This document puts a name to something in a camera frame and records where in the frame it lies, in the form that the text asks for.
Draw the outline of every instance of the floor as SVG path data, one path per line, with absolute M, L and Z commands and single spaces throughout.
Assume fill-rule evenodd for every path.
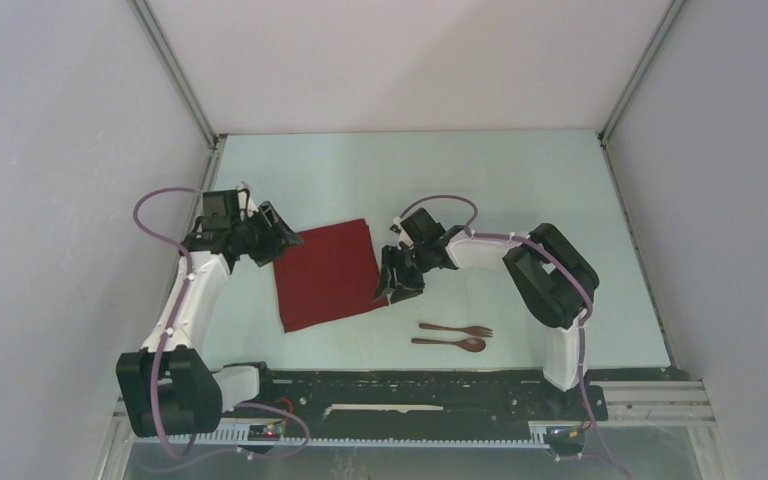
M 364 218 L 374 250 L 413 200 L 454 193 L 474 200 L 480 231 L 555 224 L 601 279 L 588 326 L 592 367 L 667 366 L 669 359 L 599 142 L 591 131 L 252 135 L 228 139 L 214 185 L 249 183 L 296 231 Z M 426 205 L 444 227 L 469 209 Z M 273 272 L 247 259 L 217 302 L 202 356 L 211 367 L 266 361 L 279 369 L 500 369 L 543 364 L 537 321 L 506 272 L 441 270 L 400 304 L 284 334 Z M 420 321 L 495 330 L 485 351 L 413 345 Z M 463 335 L 435 333 L 434 338 Z

